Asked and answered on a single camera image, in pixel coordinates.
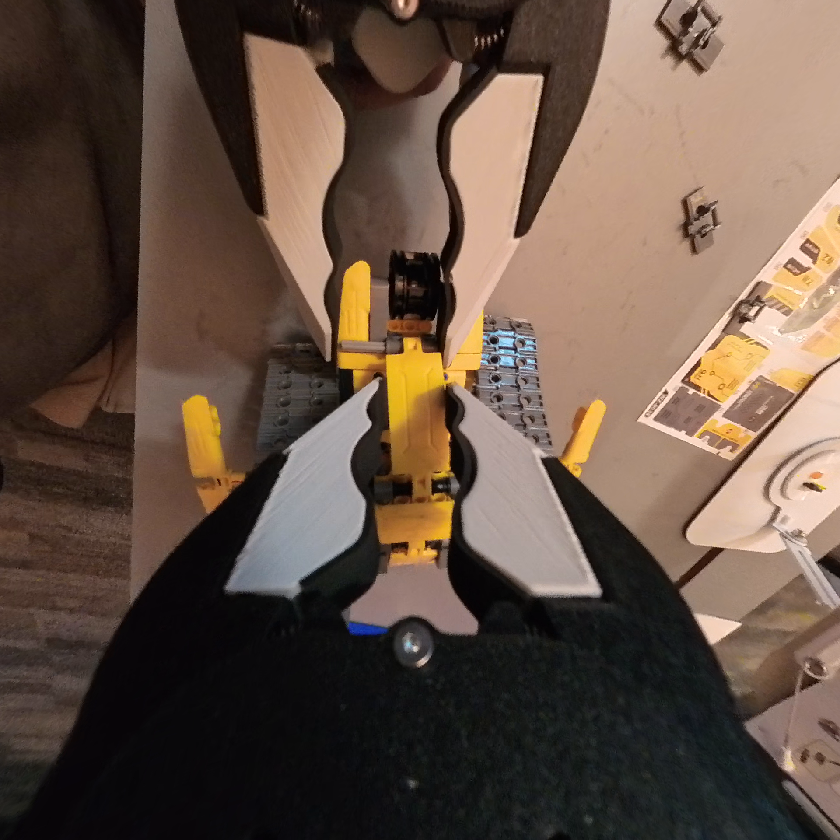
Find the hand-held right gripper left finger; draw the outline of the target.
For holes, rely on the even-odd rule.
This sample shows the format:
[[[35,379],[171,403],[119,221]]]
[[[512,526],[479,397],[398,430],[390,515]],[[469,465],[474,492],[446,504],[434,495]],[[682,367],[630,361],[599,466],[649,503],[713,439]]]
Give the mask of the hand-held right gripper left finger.
[[[384,382],[373,380],[288,447],[224,590],[358,599],[380,567],[374,478]]]

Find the person's left hand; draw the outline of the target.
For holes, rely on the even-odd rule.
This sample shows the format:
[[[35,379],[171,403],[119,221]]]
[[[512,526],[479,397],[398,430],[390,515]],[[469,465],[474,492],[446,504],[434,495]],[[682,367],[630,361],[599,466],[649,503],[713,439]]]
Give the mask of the person's left hand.
[[[452,66],[453,63],[449,59],[439,62],[408,91],[389,91],[366,70],[362,75],[358,90],[352,96],[354,106],[362,111],[382,110],[422,98],[441,87]]]

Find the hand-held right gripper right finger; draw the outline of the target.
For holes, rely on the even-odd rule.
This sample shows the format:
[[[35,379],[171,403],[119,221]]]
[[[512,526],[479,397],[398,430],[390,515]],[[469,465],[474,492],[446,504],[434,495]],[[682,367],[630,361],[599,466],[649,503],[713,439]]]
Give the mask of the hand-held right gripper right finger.
[[[457,491],[448,577],[461,599],[600,599],[602,586],[535,444],[447,388]]]

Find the instruction booklet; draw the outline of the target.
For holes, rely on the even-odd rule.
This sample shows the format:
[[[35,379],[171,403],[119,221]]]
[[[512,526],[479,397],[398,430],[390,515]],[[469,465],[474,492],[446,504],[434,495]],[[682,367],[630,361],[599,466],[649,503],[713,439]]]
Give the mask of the instruction booklet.
[[[780,772],[794,812],[818,838],[839,838],[838,682],[817,681],[746,725]]]

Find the yellow tracked toy vehicle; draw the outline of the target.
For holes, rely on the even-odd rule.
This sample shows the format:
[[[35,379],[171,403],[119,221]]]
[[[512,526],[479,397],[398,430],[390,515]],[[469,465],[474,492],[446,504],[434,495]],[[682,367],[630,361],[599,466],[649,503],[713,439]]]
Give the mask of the yellow tracked toy vehicle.
[[[446,363],[440,333],[454,308],[434,254],[392,252],[387,313],[374,311],[370,268],[359,262],[343,279],[336,362],[338,402],[329,394],[314,347],[277,347],[273,407],[263,425],[268,446],[280,453],[370,384],[384,382],[381,466],[374,477],[374,517],[380,540],[378,574],[448,565],[457,485],[446,420],[447,388],[465,387],[521,436],[536,445],[546,466],[572,466],[566,456],[546,458],[541,440],[533,338],[516,324],[490,331],[480,311],[454,361]]]

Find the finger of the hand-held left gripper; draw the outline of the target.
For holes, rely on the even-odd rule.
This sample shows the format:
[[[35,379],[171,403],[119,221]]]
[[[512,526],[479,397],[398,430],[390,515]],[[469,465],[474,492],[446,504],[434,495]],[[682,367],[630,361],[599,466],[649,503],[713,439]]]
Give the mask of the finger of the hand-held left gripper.
[[[543,74],[475,71],[441,118],[438,162],[451,220],[442,256],[455,294],[445,328],[451,362],[513,257]]]
[[[344,158],[338,100],[303,48],[245,36],[264,209],[259,225],[322,356],[333,354],[324,295],[334,269],[324,209]]]

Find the white book stand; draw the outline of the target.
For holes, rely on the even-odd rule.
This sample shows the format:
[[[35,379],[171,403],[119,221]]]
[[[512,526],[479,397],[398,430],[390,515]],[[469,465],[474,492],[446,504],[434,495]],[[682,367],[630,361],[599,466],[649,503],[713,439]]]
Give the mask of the white book stand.
[[[805,387],[690,522],[686,538],[701,547],[752,553],[784,551],[799,567],[834,625],[795,655],[797,677],[778,764],[797,773],[793,745],[802,679],[831,679],[838,671],[838,592],[819,566],[809,535],[839,505],[839,373],[834,362]]]

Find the yellow sticker sheet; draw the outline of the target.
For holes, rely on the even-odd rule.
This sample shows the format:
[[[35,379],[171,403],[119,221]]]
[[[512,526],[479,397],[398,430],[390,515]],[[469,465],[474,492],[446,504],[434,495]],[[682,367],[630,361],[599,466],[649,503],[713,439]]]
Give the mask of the yellow sticker sheet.
[[[744,298],[768,307],[738,324]],[[637,421],[726,460],[839,355],[839,182],[826,191]]]

